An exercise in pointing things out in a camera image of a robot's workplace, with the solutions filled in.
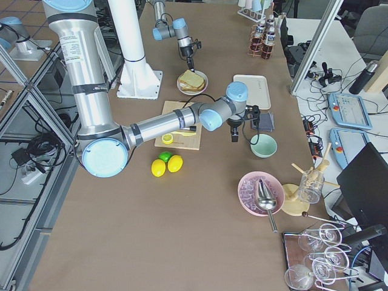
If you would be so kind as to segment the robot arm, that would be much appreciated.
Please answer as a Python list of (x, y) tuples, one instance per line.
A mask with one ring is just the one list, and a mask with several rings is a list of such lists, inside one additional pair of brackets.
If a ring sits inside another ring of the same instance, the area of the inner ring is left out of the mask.
[(175, 38), (178, 44), (179, 57), (184, 60), (190, 71), (195, 72), (193, 56), (202, 48), (198, 39), (190, 36), (186, 20), (184, 18), (173, 19), (166, 12), (166, 2), (162, 0), (147, 1), (153, 7), (155, 15), (155, 26), (152, 30), (156, 41)]
[[(117, 124), (109, 103), (107, 78), (114, 76), (92, 1), (44, 1), (49, 27), (59, 36), (81, 120), (78, 133), (82, 165), (92, 175), (117, 175), (142, 143), (201, 123), (207, 130), (241, 117), (247, 109), (247, 86), (228, 85), (212, 103), (197, 102), (128, 127)], [(145, 59), (138, 15), (133, 1), (110, 1), (110, 11), (124, 57), (119, 95), (156, 99), (161, 75)]]

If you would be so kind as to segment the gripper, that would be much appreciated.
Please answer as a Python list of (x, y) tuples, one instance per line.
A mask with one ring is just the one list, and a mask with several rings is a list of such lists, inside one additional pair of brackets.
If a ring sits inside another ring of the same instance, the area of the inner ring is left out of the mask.
[(231, 142), (238, 142), (239, 140), (239, 133), (238, 128), (242, 125), (244, 121), (241, 119), (227, 119), (227, 124), (230, 126), (230, 133), (231, 133)]
[(195, 72), (195, 63), (192, 56), (198, 49), (202, 48), (202, 42), (193, 39), (182, 39), (180, 40), (180, 52), (186, 59), (187, 66), (190, 71)]

